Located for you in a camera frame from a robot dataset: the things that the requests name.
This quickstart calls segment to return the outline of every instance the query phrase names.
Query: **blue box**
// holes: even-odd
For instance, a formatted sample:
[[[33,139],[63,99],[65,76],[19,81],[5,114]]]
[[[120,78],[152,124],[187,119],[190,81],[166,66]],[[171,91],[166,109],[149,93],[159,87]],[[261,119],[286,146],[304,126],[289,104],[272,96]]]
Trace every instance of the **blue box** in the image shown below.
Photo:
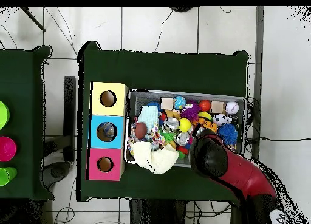
[[[117,128],[117,136],[110,142],[103,142],[97,137],[97,127],[104,122],[112,123]],[[124,117],[92,115],[91,148],[122,148],[124,136]]]

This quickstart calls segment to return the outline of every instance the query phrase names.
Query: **pink cup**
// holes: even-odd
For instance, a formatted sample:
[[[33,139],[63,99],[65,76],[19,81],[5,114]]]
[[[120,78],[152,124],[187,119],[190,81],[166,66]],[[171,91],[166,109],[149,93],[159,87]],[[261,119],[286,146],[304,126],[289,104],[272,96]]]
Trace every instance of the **pink cup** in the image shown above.
[[[10,161],[15,153],[15,142],[9,137],[0,137],[0,161]]]

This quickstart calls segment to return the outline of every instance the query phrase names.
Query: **pink box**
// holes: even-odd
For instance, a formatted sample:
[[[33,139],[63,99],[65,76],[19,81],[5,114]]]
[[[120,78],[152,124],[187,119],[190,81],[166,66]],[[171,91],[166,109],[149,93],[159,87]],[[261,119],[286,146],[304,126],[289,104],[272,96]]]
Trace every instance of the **pink box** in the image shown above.
[[[102,157],[110,158],[113,167],[108,172],[101,171],[97,162]],[[120,181],[124,171],[123,152],[120,148],[90,148],[89,180]]]

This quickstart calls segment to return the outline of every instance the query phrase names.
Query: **wooden block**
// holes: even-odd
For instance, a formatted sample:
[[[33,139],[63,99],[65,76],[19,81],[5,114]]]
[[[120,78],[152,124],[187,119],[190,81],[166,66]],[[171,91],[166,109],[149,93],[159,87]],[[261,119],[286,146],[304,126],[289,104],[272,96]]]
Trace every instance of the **wooden block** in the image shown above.
[[[172,110],[173,109],[173,99],[172,98],[161,98],[161,109],[162,110]]]
[[[99,128],[102,123],[111,123],[117,133],[112,141],[102,141],[100,136],[103,128]],[[124,145],[125,117],[92,115],[91,120],[91,148],[122,148]]]
[[[120,181],[123,171],[123,149],[90,149],[89,180]]]
[[[212,114],[222,114],[224,111],[224,106],[225,106],[224,102],[212,101],[210,112]]]
[[[125,116],[128,88],[124,84],[91,82],[91,92],[92,114]]]

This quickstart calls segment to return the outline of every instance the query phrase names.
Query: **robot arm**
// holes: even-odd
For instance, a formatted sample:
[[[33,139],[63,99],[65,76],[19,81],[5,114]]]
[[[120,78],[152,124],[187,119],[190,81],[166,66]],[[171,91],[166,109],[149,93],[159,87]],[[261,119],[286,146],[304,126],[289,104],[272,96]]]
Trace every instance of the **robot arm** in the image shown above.
[[[243,200],[248,224],[288,224],[288,218],[278,209],[275,189],[264,173],[227,148],[208,129],[194,137],[190,163],[200,175],[226,186]]]

